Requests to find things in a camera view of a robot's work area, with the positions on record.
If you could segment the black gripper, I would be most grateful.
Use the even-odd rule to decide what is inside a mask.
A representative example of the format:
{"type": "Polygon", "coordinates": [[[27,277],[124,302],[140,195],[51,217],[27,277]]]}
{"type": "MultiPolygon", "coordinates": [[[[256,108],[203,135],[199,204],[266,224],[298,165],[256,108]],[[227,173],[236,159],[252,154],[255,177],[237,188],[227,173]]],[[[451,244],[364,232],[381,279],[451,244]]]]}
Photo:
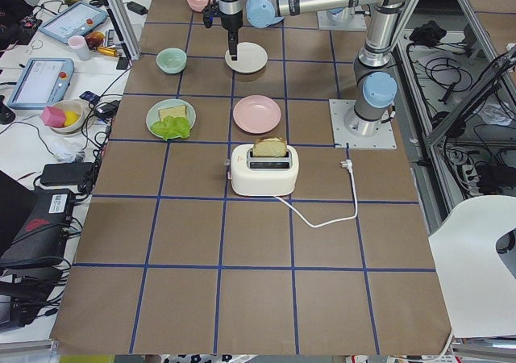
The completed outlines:
{"type": "Polygon", "coordinates": [[[219,18],[228,31],[228,52],[232,61],[238,60],[238,31],[243,26],[242,0],[212,0],[202,11],[203,23],[211,28],[214,18],[219,18]]]}

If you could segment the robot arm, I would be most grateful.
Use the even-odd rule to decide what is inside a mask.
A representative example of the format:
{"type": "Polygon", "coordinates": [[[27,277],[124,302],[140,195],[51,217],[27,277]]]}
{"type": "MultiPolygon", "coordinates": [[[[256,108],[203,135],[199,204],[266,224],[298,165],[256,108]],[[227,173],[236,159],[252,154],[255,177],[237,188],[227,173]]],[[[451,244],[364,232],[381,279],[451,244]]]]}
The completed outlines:
{"type": "Polygon", "coordinates": [[[381,123],[397,93],[395,80],[385,72],[391,52],[418,0],[210,0],[203,10],[205,27],[219,18],[227,31],[231,61],[239,59],[239,29],[244,22],[266,28],[281,18],[315,13],[322,30],[355,31],[357,15],[364,16],[364,44],[354,60],[356,104],[344,119],[350,131],[365,135],[381,123]]]}

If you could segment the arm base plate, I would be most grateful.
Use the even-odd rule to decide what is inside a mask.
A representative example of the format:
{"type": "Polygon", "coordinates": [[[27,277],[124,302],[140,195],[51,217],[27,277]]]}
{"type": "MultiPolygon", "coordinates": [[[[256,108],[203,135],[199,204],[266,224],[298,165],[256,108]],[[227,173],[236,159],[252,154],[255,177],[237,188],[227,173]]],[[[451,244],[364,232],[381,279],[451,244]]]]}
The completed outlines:
{"type": "Polygon", "coordinates": [[[388,109],[384,109],[380,119],[366,121],[355,113],[355,103],[354,99],[329,100],[334,146],[350,149],[396,149],[388,109]]]}

